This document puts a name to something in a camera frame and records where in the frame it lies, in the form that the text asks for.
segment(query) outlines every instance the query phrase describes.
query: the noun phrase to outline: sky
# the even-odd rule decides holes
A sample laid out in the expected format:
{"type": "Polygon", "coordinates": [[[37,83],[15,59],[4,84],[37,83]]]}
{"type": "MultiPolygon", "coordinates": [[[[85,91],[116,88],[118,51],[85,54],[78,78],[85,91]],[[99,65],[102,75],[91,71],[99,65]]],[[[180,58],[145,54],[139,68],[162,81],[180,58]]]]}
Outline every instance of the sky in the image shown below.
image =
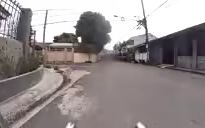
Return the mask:
{"type": "MultiPolygon", "coordinates": [[[[166,0],[144,0],[146,15],[151,14],[166,0]]],[[[141,0],[18,0],[24,8],[33,10],[32,25],[36,30],[36,39],[43,41],[43,26],[46,9],[49,10],[47,23],[69,21],[47,25],[46,42],[63,32],[75,33],[73,26],[84,11],[100,12],[110,20],[111,42],[105,46],[112,49],[119,41],[145,33],[143,28],[133,29],[136,19],[143,18],[141,0]]],[[[156,37],[205,22],[205,0],[168,0],[161,8],[148,17],[148,30],[156,37]]]]}

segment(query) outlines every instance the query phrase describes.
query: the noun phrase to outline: shrub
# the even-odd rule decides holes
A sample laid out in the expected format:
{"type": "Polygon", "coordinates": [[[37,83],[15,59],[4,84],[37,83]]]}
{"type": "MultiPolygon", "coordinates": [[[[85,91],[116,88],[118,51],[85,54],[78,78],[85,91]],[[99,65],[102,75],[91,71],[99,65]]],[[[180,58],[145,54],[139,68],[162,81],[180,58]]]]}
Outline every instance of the shrub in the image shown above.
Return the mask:
{"type": "Polygon", "coordinates": [[[16,60],[13,56],[9,56],[6,51],[4,47],[0,49],[0,75],[4,78],[31,72],[42,64],[37,55],[30,54],[26,60],[23,57],[16,60]]]}
{"type": "Polygon", "coordinates": [[[41,60],[31,54],[28,56],[27,60],[25,60],[23,57],[19,59],[19,62],[17,63],[17,69],[18,69],[18,74],[24,74],[27,72],[31,72],[39,68],[39,66],[42,64],[41,60]]]}
{"type": "Polygon", "coordinates": [[[54,66],[54,70],[59,70],[59,67],[58,66],[54,66]]]}
{"type": "Polygon", "coordinates": [[[44,67],[45,67],[45,68],[52,68],[52,66],[51,66],[51,65],[48,65],[48,64],[46,64],[44,67]]]}

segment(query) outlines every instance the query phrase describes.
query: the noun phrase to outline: utility pole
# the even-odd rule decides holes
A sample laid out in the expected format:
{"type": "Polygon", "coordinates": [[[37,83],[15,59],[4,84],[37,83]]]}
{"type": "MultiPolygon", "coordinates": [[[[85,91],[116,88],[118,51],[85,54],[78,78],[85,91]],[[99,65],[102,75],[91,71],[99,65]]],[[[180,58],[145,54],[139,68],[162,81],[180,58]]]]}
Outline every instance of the utility pole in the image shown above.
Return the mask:
{"type": "Polygon", "coordinates": [[[34,56],[35,56],[35,48],[36,48],[36,31],[34,31],[34,44],[33,44],[33,53],[34,53],[34,56]]]}
{"type": "Polygon", "coordinates": [[[147,27],[147,19],[146,19],[146,13],[145,13],[145,8],[144,8],[144,4],[143,4],[143,0],[141,0],[141,4],[142,4],[142,11],[143,11],[143,22],[142,25],[145,28],[145,35],[146,35],[146,49],[147,49],[147,62],[149,61],[149,37],[148,37],[148,27],[147,27]]]}
{"type": "Polygon", "coordinates": [[[45,20],[44,20],[44,30],[43,30],[43,50],[45,50],[45,32],[46,32],[47,20],[48,20],[48,10],[46,10],[46,13],[45,13],[45,20]]]}
{"type": "Polygon", "coordinates": [[[47,20],[48,20],[48,10],[46,10],[46,13],[45,13],[44,30],[43,30],[43,48],[42,48],[42,52],[43,52],[43,65],[45,65],[45,61],[46,61],[46,59],[45,59],[46,58],[45,32],[46,32],[47,20]]]}

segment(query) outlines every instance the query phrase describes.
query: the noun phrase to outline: pothole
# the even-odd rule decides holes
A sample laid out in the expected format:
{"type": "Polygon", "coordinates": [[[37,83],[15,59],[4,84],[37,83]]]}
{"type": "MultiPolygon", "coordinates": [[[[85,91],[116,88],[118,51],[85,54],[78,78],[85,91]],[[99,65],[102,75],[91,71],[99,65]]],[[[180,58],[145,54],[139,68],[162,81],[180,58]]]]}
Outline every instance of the pothole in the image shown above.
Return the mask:
{"type": "Polygon", "coordinates": [[[76,85],[66,91],[62,96],[58,108],[61,114],[68,115],[73,120],[81,118],[91,107],[91,101],[86,97],[84,88],[76,85]]]}

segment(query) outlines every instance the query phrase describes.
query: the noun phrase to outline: green tree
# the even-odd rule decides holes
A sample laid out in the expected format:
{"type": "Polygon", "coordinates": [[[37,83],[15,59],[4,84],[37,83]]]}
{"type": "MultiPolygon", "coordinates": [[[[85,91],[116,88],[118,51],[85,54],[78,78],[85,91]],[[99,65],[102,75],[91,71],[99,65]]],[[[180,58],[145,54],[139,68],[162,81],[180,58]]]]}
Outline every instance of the green tree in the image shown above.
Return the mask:
{"type": "Polygon", "coordinates": [[[97,12],[84,12],[81,14],[76,28],[77,37],[82,38],[81,47],[89,53],[99,53],[105,44],[110,42],[108,33],[111,32],[111,25],[105,17],[97,12]]]}
{"type": "Polygon", "coordinates": [[[77,36],[73,33],[62,33],[59,36],[55,36],[54,43],[77,43],[78,39],[77,36]]]}

